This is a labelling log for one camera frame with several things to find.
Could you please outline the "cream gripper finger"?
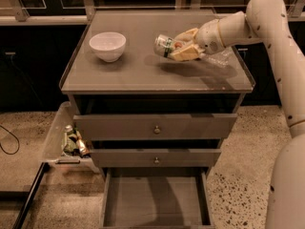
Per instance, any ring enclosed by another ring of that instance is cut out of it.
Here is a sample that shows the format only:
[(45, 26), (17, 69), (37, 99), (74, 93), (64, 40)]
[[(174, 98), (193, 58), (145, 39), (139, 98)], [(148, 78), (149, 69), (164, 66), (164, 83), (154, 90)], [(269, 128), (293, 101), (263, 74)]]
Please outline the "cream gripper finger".
[(197, 33), (198, 33), (198, 28), (193, 28), (188, 31), (184, 31), (180, 33), (174, 39), (182, 42), (190, 42), (190, 41), (194, 42)]
[(185, 45), (170, 53), (170, 58), (174, 61), (191, 61), (199, 58), (205, 52), (196, 44)]

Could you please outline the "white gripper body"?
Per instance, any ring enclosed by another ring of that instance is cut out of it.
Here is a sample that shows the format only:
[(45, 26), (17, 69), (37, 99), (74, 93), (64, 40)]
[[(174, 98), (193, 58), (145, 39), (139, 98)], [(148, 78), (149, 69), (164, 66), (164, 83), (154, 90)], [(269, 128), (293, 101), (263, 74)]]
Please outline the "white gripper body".
[(225, 50), (219, 32), (219, 20), (214, 19), (201, 26), (195, 36), (195, 43), (206, 54), (216, 54)]

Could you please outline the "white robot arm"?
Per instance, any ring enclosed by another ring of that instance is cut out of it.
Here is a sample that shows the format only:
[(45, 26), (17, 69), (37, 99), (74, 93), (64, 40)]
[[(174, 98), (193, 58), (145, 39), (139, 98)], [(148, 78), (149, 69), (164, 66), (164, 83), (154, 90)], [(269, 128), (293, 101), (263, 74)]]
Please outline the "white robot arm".
[(265, 229), (305, 229), (305, 55), (291, 35), (284, 1), (250, 0), (244, 12), (175, 38), (191, 45), (180, 50), (178, 61), (263, 43), (292, 137), (274, 162)]

